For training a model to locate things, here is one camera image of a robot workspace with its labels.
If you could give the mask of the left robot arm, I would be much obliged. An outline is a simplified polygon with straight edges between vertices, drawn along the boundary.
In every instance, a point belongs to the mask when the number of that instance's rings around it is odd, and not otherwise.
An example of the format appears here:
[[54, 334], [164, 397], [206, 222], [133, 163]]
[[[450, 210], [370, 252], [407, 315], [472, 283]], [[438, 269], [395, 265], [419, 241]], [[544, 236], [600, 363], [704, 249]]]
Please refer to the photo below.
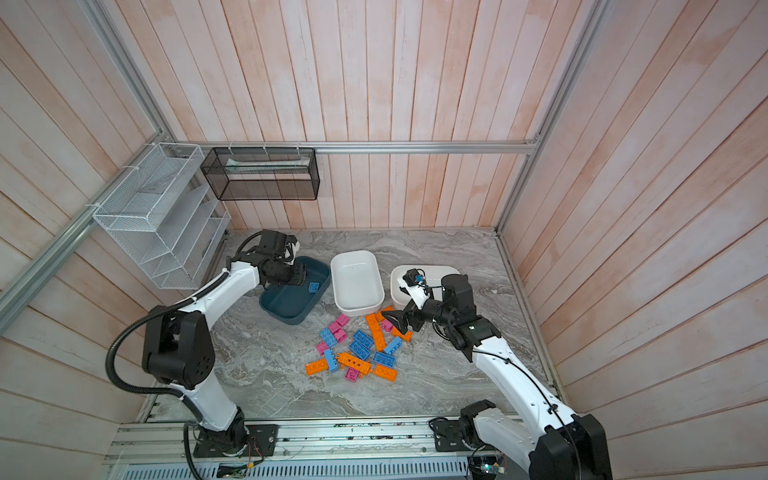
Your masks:
[[146, 324], [142, 367], [192, 412], [200, 438], [225, 456], [242, 454], [249, 432], [242, 409], [213, 373], [212, 327], [258, 287], [303, 285], [307, 274], [296, 260], [299, 248], [294, 235], [259, 231], [243, 241], [217, 277]]

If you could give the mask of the long orange technic lego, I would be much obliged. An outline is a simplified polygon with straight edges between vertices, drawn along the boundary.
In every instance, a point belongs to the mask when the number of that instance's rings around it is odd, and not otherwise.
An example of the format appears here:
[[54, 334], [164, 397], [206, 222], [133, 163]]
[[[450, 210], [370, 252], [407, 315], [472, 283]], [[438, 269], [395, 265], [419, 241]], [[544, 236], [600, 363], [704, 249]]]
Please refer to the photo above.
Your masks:
[[348, 352], [338, 353], [336, 359], [339, 364], [358, 371], [360, 375], [367, 375], [372, 367], [369, 362], [361, 360]]

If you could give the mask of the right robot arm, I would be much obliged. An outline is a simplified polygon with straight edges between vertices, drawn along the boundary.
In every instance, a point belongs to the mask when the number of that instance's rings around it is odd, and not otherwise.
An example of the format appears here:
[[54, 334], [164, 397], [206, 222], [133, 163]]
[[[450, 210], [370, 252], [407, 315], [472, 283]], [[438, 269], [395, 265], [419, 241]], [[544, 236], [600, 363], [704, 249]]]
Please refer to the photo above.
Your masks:
[[467, 275], [444, 276], [440, 299], [420, 269], [408, 270], [397, 283], [410, 300], [402, 310], [385, 312], [385, 318], [401, 333], [432, 324], [494, 383], [520, 417], [511, 420], [489, 401], [466, 407], [458, 423], [471, 448], [495, 448], [532, 479], [611, 478], [601, 423], [591, 414], [577, 414], [522, 364], [501, 331], [478, 314]]

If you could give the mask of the long light blue lego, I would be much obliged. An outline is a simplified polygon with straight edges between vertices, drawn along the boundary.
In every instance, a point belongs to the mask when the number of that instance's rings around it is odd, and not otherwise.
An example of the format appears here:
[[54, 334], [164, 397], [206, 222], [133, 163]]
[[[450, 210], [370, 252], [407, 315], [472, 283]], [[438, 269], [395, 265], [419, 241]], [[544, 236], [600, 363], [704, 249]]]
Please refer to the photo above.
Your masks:
[[328, 365], [328, 370], [330, 372], [336, 372], [339, 370], [339, 364], [336, 361], [336, 357], [334, 356], [333, 352], [330, 349], [326, 349], [324, 352], [324, 358]]

